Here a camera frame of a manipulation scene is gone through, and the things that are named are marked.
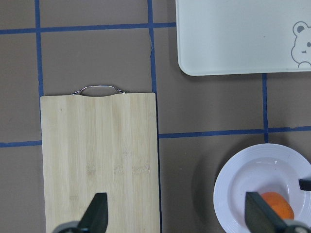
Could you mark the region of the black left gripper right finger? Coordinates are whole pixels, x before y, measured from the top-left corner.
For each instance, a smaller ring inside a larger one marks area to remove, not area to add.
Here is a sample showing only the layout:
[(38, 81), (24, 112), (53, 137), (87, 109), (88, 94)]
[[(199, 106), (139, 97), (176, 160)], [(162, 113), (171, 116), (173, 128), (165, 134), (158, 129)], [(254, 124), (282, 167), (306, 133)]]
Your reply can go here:
[(244, 220), (251, 233), (283, 233), (288, 225), (257, 192), (246, 192)]

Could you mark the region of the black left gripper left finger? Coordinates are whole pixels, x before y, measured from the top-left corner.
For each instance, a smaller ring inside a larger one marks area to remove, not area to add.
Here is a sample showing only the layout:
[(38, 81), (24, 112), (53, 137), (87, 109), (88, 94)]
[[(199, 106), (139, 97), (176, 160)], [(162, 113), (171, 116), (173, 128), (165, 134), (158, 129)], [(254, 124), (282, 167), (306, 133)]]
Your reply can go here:
[(78, 223), (78, 229), (83, 233), (105, 233), (107, 226), (107, 193), (96, 193)]

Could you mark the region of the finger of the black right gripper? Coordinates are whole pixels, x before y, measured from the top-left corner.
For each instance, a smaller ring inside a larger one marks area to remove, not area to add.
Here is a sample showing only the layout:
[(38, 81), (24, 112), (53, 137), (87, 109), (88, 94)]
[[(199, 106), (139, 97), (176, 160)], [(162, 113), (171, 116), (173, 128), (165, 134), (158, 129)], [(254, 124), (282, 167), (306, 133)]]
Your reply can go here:
[(303, 191), (311, 191), (311, 180), (310, 179), (299, 179), (299, 187)]

